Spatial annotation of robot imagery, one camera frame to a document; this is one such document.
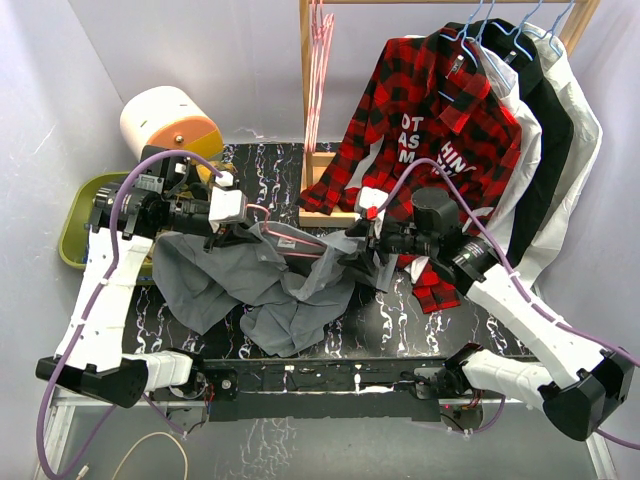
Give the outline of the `pink wire hanger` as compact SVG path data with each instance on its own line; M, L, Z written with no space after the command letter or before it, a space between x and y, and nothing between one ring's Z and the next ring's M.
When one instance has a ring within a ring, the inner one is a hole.
M262 221L262 226L261 226L261 231L271 235L273 237L279 238L279 239L283 239L286 243L288 244L293 244L295 243L296 245L300 244L300 245L305 245L308 247L312 247L321 251L325 251L326 250L326 246L324 244L320 244L317 242L312 242L312 241L308 241L305 240L304 238L298 238L298 237L294 237L291 235L287 235L284 233L280 233L277 231L273 231L269 228L269 219L270 219L270 211L268 208L258 205L258 204L254 204L254 203L248 203L246 205L247 209L252 209L252 210L257 210L257 211L261 211L264 213L264 220Z

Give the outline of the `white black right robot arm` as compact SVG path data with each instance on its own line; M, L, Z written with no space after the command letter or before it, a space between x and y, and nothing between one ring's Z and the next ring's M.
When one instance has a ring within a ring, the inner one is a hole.
M626 400L636 368L630 356L570 331L484 238L465 233L459 205L444 190L422 188L411 197L413 217L385 216L387 193L363 188L349 237L361 238L342 264L375 275L391 255L427 257L434 271L469 301L506 326L533 353L533 363L505 358L474 343L449 357L440 388L466 397L489 390L542 411L564 435L584 441Z

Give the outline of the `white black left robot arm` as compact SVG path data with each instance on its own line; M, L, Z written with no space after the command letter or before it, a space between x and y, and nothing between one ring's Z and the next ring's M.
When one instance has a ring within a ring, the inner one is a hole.
M35 370L49 390L62 387L123 408L167 387L194 399L207 383L191 354L126 355L122 349L139 272L158 234L192 234L208 247L255 238L233 168L217 168L186 150L146 146L143 151L145 159L126 177L100 187L93 197L74 312L55 353L39 359Z

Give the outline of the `yellow plaid shirt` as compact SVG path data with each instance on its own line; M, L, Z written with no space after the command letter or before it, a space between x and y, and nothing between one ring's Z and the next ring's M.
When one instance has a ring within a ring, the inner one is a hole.
M189 160L186 172L179 177L179 182L171 189L170 196L209 200L213 187L229 189L236 184L237 170L232 163L219 160L208 162L210 168Z

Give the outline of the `red black plaid shirt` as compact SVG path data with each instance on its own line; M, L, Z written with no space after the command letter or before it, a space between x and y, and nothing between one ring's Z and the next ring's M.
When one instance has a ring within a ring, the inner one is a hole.
M475 77L467 84L454 79L446 83L454 103L439 96L437 38L438 31L386 42L337 153L320 179L300 193L301 208L326 215L334 208L353 210L357 190L349 183L357 166L370 160L361 184L396 194L387 215L407 220L416 190L454 184L476 217L487 223L430 151L447 133L461 135L473 106L488 95L486 83Z

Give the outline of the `light grey white shirt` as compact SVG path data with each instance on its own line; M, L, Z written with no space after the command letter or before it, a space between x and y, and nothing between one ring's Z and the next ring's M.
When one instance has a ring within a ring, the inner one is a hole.
M574 125L568 157L550 207L516 267L520 281L530 288L562 248L571 214L599 154L603 130L571 69L561 40L531 23L524 25L523 33L533 40L541 57L542 72Z

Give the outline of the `white orange cylinder container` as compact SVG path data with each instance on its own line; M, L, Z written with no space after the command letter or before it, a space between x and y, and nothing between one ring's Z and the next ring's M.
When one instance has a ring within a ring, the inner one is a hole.
M216 123L181 89L158 86L129 100L120 115L120 131L137 160L146 146L194 152L221 160L222 134Z

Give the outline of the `olive green laundry basket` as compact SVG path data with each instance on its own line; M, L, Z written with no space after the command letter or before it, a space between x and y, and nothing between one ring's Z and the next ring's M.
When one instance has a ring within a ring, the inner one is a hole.
M84 271L86 267L89 245L89 231L87 230L87 223L93 209L93 199L95 194L108 183L121 183L127 175L128 172L101 174L87 181L77 191L58 242L58 252L60 257L62 261L71 268ZM140 182L147 182L147 186L155 184L151 187L152 190L160 192L164 189L164 180L157 179L150 173L143 174L141 177L145 180L141 180ZM150 253L148 253L148 256L143 261L139 270L137 278L138 285L153 284L152 263L150 258Z

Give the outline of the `pink hangers bundle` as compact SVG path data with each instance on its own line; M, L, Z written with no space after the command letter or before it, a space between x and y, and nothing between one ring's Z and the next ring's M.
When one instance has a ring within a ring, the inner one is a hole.
M334 14L324 14L323 6L323 1L312 1L310 3L310 92L307 100L304 144L307 154L316 151L317 134L335 26Z

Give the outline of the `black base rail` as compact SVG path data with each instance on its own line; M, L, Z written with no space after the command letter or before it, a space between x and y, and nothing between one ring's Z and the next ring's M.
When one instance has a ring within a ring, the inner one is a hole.
M420 358L205 360L202 393L152 393L171 406L202 407L211 422L257 418L409 418L437 422L472 401L445 377L444 361Z

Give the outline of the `aluminium frame rail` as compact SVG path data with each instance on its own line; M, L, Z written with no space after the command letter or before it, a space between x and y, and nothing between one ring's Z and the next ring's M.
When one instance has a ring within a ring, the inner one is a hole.
M432 358L467 341L505 354L522 344L465 305L421 313L403 279L391 293L355 296L307 358ZM257 418L211 422L204 408L151 399L110 411L61 392L45 451L69 479L613 479L606 443L569 440L515 401L409 418Z

